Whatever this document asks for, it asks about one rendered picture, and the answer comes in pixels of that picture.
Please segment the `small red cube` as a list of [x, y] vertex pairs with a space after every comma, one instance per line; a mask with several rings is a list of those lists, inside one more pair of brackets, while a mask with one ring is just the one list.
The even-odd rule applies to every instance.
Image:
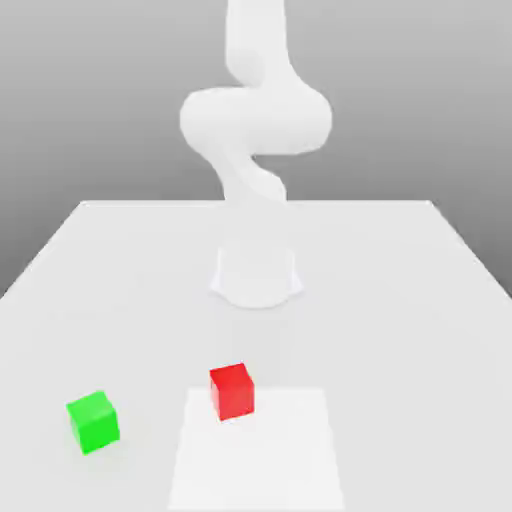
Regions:
[[251, 414], [255, 387], [243, 362], [209, 371], [211, 398], [220, 421]]

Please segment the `small green cube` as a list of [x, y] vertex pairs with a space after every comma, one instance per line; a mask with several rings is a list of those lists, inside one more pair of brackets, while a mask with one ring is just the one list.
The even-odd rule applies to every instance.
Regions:
[[69, 402], [66, 410], [83, 455], [120, 440], [117, 412], [104, 391]]

